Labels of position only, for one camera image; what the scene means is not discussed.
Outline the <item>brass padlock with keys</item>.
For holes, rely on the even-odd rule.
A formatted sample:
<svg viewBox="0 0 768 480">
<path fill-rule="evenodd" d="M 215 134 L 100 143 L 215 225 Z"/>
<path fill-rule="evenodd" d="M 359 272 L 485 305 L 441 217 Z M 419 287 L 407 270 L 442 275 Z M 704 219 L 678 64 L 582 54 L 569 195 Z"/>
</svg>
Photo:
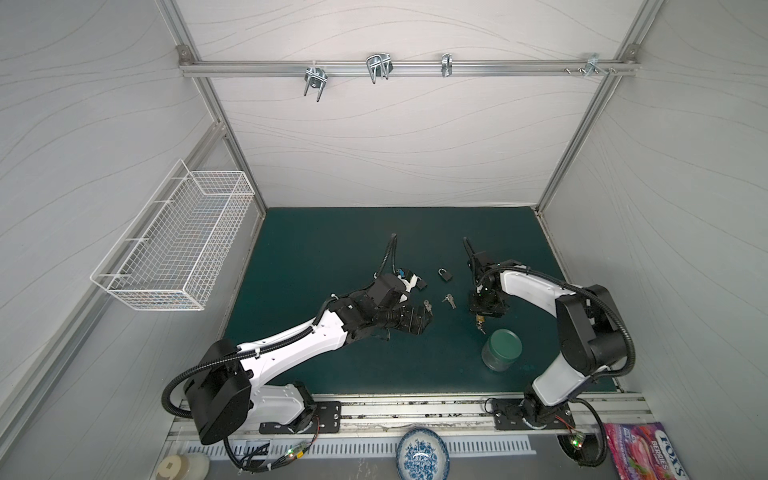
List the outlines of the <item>brass padlock with keys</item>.
<svg viewBox="0 0 768 480">
<path fill-rule="evenodd" d="M 476 316 L 476 318 L 475 318 L 475 324 L 476 324 L 476 328 L 477 328 L 477 329 L 478 329 L 478 330 L 479 330 L 481 333 L 483 333 L 483 334 L 486 334 L 486 332 L 485 332 L 485 330 L 484 330 L 484 323 L 485 323 L 485 319 L 484 319 L 484 317 L 483 317 L 483 316 L 479 316 L 479 315 L 477 315 L 477 316 Z"/>
</svg>

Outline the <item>dark grey padlock with keys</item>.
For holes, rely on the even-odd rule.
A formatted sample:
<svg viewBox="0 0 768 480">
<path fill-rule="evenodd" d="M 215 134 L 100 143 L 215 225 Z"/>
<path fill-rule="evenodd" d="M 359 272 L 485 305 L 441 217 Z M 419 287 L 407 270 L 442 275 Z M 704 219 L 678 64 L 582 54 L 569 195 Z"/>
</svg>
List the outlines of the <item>dark grey padlock with keys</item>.
<svg viewBox="0 0 768 480">
<path fill-rule="evenodd" d="M 450 282 L 453 278 L 453 275 L 445 268 L 439 268 L 437 270 L 437 273 L 440 276 L 440 278 L 445 282 Z"/>
</svg>

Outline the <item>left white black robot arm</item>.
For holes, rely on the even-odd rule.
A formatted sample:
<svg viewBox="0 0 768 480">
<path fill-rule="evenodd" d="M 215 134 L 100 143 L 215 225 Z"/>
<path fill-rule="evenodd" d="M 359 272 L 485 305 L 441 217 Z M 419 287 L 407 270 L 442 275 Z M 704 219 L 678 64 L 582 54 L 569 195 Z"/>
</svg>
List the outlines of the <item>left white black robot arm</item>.
<svg viewBox="0 0 768 480">
<path fill-rule="evenodd" d="M 164 387 L 163 409 L 192 420 L 204 445 L 226 439 L 247 421 L 304 429 L 317 403 L 303 384 L 274 386 L 275 377 L 382 331 L 421 335 L 432 321 L 429 307 L 410 301 L 412 291 L 425 283 L 397 267 L 396 248 L 392 235 L 372 281 L 346 295 L 328 296 L 306 322 L 262 340 L 212 344 L 197 365 Z"/>
</svg>

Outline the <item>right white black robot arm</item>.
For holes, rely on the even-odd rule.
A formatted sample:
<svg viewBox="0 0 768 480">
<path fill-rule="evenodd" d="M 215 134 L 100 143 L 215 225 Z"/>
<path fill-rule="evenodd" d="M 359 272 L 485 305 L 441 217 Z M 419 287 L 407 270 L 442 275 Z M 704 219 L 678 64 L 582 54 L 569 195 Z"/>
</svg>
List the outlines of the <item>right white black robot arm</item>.
<svg viewBox="0 0 768 480">
<path fill-rule="evenodd" d="M 542 429 L 589 384 L 632 372 L 636 347 L 607 288 L 573 285 L 514 260 L 495 262 L 475 250 L 467 237 L 463 246 L 473 277 L 469 311 L 477 322 L 506 314 L 508 297 L 524 300 L 556 320 L 559 354 L 526 388 L 510 418 Z"/>
</svg>

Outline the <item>green lidded jar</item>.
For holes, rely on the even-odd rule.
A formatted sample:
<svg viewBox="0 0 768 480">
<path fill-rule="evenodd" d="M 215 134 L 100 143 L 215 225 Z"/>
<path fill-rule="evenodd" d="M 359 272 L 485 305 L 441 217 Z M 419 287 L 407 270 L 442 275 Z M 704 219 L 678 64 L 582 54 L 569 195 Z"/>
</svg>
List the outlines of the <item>green lidded jar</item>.
<svg viewBox="0 0 768 480">
<path fill-rule="evenodd" d="M 481 358 L 487 368 L 503 372 L 522 355 L 521 339 L 511 330 L 497 329 L 487 339 Z"/>
</svg>

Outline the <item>green table mat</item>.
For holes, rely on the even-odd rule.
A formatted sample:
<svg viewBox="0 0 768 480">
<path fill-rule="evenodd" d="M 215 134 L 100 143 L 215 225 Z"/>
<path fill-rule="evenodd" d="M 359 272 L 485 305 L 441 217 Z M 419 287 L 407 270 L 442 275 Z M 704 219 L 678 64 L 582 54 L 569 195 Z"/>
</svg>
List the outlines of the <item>green table mat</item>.
<svg viewBox="0 0 768 480">
<path fill-rule="evenodd" d="M 225 335 L 259 340 L 310 319 L 330 294 L 369 284 L 392 235 L 396 262 L 426 282 L 415 302 L 428 300 L 433 321 L 422 335 L 382 331 L 314 357 L 276 378 L 304 383 L 314 394 L 519 392 L 559 351 L 555 319 L 517 298 L 490 318 L 486 334 L 468 309 L 472 275 L 463 239 L 501 262 L 514 259 L 543 273 L 561 271 L 533 211 L 523 208 L 286 208 L 271 209 L 261 228 Z M 450 282 L 437 273 L 445 268 Z M 452 294 L 456 309 L 443 302 Z M 503 372 L 481 352 L 497 329 L 522 341 L 522 355 Z"/>
</svg>

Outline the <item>blue white patterned plate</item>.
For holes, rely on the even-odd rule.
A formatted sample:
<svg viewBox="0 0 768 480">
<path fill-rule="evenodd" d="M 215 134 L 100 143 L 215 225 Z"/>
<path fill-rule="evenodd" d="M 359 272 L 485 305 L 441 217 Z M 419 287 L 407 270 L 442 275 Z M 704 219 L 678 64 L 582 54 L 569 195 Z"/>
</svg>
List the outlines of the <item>blue white patterned plate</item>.
<svg viewBox="0 0 768 480">
<path fill-rule="evenodd" d="M 403 480 L 445 480 L 450 455 L 443 439 L 427 428 L 407 432 L 395 450 L 396 469 Z"/>
</svg>

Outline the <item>pink Fox's candy bag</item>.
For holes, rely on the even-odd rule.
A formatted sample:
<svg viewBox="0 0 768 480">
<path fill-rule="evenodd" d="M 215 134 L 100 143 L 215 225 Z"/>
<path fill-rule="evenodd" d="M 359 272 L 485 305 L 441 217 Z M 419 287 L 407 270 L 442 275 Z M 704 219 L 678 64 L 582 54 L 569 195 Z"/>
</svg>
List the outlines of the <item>pink Fox's candy bag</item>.
<svg viewBox="0 0 768 480">
<path fill-rule="evenodd" d="M 660 422 L 605 425 L 613 463 L 622 480 L 688 480 L 672 442 Z"/>
</svg>

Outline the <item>metal U-bolt clamp middle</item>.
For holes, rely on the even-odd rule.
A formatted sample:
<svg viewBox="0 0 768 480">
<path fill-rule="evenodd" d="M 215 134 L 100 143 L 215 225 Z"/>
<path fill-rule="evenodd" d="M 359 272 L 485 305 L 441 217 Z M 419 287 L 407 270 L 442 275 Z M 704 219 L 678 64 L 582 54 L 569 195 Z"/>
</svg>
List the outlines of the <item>metal U-bolt clamp middle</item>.
<svg viewBox="0 0 768 480">
<path fill-rule="evenodd" d="M 366 59 L 365 65 L 373 84 L 375 84 L 379 78 L 388 80 L 393 71 L 392 58 L 389 53 L 370 55 Z"/>
</svg>

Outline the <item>metal u-bolt clamp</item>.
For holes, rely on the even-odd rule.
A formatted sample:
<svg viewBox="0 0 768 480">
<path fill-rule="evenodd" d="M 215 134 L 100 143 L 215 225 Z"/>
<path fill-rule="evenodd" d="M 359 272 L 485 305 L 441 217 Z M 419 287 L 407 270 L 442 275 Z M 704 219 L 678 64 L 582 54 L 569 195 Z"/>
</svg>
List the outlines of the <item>metal u-bolt clamp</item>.
<svg viewBox="0 0 768 480">
<path fill-rule="evenodd" d="M 319 102 L 328 82 L 328 75 L 325 70 L 317 66 L 307 68 L 304 75 L 304 81 L 305 87 L 303 95 L 307 96 L 311 89 L 316 90 L 316 101 Z"/>
<path fill-rule="evenodd" d="M 373 84 L 375 84 L 379 78 L 388 80 L 393 71 L 392 58 L 389 53 L 370 55 L 366 59 L 365 65 Z"/>
</svg>

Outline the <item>metal bolt clamp right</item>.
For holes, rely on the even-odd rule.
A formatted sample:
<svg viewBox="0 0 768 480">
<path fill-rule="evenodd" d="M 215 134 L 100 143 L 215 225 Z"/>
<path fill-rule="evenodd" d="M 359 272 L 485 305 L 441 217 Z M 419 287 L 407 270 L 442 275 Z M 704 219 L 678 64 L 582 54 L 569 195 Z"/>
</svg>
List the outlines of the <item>metal bolt clamp right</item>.
<svg viewBox="0 0 768 480">
<path fill-rule="evenodd" d="M 613 67 L 605 67 L 600 63 L 600 57 L 598 54 L 592 54 L 584 63 L 583 66 L 572 70 L 570 68 L 564 68 L 563 71 L 570 76 L 578 75 L 583 78 L 590 76 L 612 76 L 616 75 L 618 71 Z"/>
</svg>

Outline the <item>metal U-bolt clamp left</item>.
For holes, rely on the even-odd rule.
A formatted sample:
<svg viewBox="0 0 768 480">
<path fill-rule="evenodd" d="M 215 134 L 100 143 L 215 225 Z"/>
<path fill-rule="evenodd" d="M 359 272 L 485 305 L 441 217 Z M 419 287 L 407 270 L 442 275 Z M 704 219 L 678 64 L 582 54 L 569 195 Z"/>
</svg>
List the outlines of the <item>metal U-bolt clamp left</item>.
<svg viewBox="0 0 768 480">
<path fill-rule="evenodd" d="M 304 75 L 304 81 L 305 87 L 303 95 L 307 96 L 311 89 L 316 90 L 316 101 L 319 102 L 328 82 L 328 75 L 325 70 L 317 66 L 307 68 Z"/>
</svg>

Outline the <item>white tape roll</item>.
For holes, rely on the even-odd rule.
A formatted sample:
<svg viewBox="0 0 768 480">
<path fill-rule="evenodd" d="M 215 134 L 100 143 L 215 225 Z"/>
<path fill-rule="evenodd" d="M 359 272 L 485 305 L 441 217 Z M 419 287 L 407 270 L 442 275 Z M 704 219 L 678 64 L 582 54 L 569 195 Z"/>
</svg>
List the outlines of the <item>white tape roll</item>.
<svg viewBox="0 0 768 480">
<path fill-rule="evenodd" d="M 152 479 L 204 480 L 210 470 L 210 458 L 201 453 L 175 454 L 163 458 Z"/>
</svg>

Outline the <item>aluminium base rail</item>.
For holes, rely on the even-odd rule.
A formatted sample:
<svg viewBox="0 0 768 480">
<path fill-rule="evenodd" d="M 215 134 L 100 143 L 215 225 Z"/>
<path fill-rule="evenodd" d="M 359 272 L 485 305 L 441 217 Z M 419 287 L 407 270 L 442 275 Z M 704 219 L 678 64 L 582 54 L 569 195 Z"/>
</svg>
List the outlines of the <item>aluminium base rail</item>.
<svg viewBox="0 0 768 480">
<path fill-rule="evenodd" d="M 518 399 L 522 393 L 481 392 L 459 394 L 397 394 L 397 395 L 330 395 L 318 394 L 319 401 L 338 401 L 341 403 L 339 414 L 339 432 L 331 437 L 363 438 L 394 437 L 416 427 L 426 427 L 443 436 L 459 435 L 502 435 L 508 432 L 495 430 L 491 414 L 491 400 Z M 598 412 L 604 423 L 645 424 L 657 420 L 650 405 L 642 394 L 621 392 L 587 392 L 579 396 L 588 401 Z M 585 432 L 594 432 L 596 421 L 587 408 L 571 402 L 568 409 L 575 420 L 576 427 Z M 248 420 L 240 430 L 230 436 L 235 440 L 262 439 L 305 439 L 312 432 L 305 430 L 299 434 L 262 435 L 259 423 Z M 561 424 L 544 429 L 530 429 L 523 422 L 515 427 L 522 434 L 561 434 L 568 433 Z M 198 441 L 197 431 L 192 420 L 173 420 L 165 438 L 166 443 L 174 441 Z"/>
</svg>

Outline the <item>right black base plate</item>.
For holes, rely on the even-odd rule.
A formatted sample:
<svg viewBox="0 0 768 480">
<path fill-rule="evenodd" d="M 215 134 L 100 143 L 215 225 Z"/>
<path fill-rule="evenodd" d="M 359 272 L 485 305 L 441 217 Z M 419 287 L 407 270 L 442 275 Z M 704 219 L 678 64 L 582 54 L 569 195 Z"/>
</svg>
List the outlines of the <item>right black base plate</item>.
<svg viewBox="0 0 768 480">
<path fill-rule="evenodd" d="M 567 403 L 545 406 L 533 397 L 488 398 L 483 404 L 498 431 L 574 430 L 576 423 Z"/>
</svg>

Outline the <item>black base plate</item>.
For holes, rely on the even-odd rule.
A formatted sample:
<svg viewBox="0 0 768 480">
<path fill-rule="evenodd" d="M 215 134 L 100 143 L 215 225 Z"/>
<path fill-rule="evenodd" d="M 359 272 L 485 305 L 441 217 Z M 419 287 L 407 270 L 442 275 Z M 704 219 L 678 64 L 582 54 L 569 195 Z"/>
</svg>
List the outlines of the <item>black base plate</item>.
<svg viewBox="0 0 768 480">
<path fill-rule="evenodd" d="M 488 398 L 483 404 L 498 431 L 574 430 L 576 423 L 567 403 L 545 406 L 533 397 Z"/>
<path fill-rule="evenodd" d="M 259 433 L 262 435 L 335 434 L 340 430 L 341 408 L 342 404 L 339 401 L 315 402 L 288 424 L 261 423 Z"/>
</svg>

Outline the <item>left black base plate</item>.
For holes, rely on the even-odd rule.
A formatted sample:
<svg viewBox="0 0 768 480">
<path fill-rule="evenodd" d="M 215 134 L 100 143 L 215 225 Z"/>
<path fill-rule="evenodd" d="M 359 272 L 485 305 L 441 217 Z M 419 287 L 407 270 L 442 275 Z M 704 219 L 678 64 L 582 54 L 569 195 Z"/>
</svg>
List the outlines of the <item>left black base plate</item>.
<svg viewBox="0 0 768 480">
<path fill-rule="evenodd" d="M 262 435 L 335 434 L 340 430 L 341 408 L 342 404 L 339 401 L 315 402 L 288 424 L 261 423 L 259 433 Z"/>
</svg>

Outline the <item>small metal bracket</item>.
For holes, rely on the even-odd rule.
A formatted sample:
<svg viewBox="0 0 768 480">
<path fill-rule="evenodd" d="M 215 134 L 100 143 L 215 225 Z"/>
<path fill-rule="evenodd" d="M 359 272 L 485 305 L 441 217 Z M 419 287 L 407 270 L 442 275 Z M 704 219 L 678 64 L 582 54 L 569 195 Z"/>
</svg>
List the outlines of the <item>small metal bracket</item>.
<svg viewBox="0 0 768 480">
<path fill-rule="evenodd" d="M 450 53 L 445 53 L 441 57 L 441 75 L 448 78 L 452 75 L 453 57 Z"/>
</svg>

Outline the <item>aluminium crossbar rail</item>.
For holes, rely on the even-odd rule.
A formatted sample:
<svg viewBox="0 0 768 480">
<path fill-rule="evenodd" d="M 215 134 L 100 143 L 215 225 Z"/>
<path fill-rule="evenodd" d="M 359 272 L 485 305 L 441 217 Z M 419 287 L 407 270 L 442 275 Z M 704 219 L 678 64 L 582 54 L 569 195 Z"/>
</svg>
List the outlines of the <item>aluminium crossbar rail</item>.
<svg viewBox="0 0 768 480">
<path fill-rule="evenodd" d="M 450 77 L 519 77 L 570 76 L 563 69 L 575 70 L 587 59 L 576 60 L 461 60 L 453 59 Z M 605 67 L 613 67 L 616 75 L 634 75 L 640 65 L 634 62 L 600 59 Z M 441 59 L 393 60 L 392 78 L 443 78 Z M 330 78 L 367 77 L 363 60 L 317 61 L 199 61 L 181 65 L 182 75 L 188 78 L 302 78 L 307 68 L 317 66 Z"/>
</svg>

